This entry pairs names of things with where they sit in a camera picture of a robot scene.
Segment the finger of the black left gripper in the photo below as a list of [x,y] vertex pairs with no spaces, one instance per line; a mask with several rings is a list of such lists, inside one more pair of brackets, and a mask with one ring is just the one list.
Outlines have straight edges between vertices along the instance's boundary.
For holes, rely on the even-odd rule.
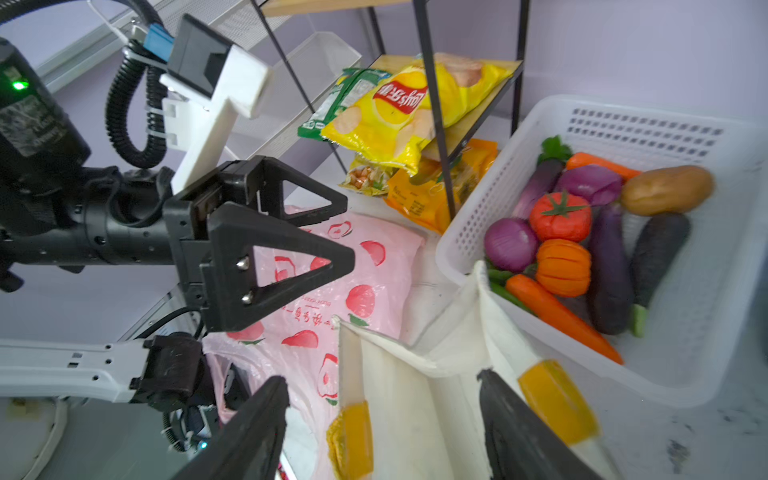
[[262,213],[297,227],[345,213],[348,198],[272,157],[258,158],[262,174],[258,202]]
[[211,332],[238,332],[351,273],[354,250],[245,206],[226,203],[208,221],[201,264]]

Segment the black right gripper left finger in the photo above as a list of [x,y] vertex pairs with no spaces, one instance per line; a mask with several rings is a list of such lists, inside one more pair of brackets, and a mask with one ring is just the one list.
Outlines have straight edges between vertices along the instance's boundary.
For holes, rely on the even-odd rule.
[[240,407],[220,436],[173,478],[274,479],[287,427],[288,407],[285,378],[270,377]]

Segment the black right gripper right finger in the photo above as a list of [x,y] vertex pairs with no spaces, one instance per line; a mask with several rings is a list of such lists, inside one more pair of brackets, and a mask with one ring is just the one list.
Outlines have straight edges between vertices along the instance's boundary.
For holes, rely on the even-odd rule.
[[495,371],[484,369],[480,410],[493,479],[597,479]]

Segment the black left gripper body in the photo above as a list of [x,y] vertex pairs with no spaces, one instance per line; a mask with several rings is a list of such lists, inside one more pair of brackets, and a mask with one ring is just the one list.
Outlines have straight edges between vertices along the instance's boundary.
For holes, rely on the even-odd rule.
[[181,292],[211,332],[241,331],[270,314],[255,255],[270,239],[270,217],[258,207],[266,167],[263,157],[227,162],[163,206]]

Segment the pink plastic grocery bag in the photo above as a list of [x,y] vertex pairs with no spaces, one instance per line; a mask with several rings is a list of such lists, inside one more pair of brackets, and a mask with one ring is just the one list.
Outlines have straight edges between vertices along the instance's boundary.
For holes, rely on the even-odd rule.
[[235,414],[224,396],[229,370],[241,375],[250,393],[274,375],[288,384],[290,402],[315,436],[315,479],[335,476],[326,432],[340,412],[338,330],[348,322],[385,336],[399,337],[412,284],[412,266],[423,246],[421,235],[365,215],[344,213],[310,225],[307,232],[349,247],[353,271],[289,302],[234,333],[203,339],[218,414]]

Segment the white canvas tote bag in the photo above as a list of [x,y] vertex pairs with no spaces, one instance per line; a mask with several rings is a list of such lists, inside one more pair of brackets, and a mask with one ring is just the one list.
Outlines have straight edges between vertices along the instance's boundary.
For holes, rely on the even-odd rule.
[[493,479],[480,410],[495,371],[599,477],[619,470],[590,406],[496,302],[483,262],[412,344],[343,324],[340,414],[328,436],[341,479]]

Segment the yellow potato chips bag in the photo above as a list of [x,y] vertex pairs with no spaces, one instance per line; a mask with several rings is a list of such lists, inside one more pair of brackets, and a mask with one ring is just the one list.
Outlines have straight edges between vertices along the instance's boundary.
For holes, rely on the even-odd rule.
[[[435,54],[434,66],[446,127],[477,109],[515,72],[500,62],[448,53]],[[413,60],[380,82],[326,125],[321,135],[372,163],[415,175],[422,150],[435,138],[423,61]]]

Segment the orange toy pumpkin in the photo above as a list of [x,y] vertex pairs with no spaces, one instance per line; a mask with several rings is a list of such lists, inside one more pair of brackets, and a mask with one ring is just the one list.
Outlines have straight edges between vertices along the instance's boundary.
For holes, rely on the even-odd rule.
[[573,298],[587,293],[592,256],[580,244],[562,239],[547,240],[537,250],[536,264],[535,280],[551,294]]

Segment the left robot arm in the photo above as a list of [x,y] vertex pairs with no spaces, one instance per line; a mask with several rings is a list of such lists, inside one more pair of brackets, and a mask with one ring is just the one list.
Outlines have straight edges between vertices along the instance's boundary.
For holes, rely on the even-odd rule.
[[155,8],[125,43],[105,116],[130,165],[86,166],[90,150],[21,52],[1,44],[1,288],[15,264],[72,273],[89,265],[172,265],[197,333],[67,345],[5,340],[5,397],[81,397],[164,414],[214,402],[200,335],[239,332],[349,274],[354,251],[308,226],[346,198],[277,159],[219,158],[252,118],[269,67],[190,15],[170,35]]

